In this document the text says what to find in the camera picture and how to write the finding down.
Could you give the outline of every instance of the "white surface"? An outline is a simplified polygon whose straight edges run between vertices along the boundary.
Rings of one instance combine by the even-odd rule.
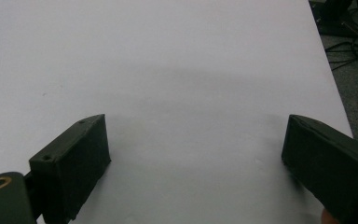
[[[113,163],[77,224],[316,224],[287,118],[351,134],[306,0],[0,1],[0,173],[100,113]]]

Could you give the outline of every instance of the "white table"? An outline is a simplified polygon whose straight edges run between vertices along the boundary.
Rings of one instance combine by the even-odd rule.
[[[317,224],[287,118],[351,135],[306,0],[0,1],[0,173],[100,113],[113,163],[77,224]]]

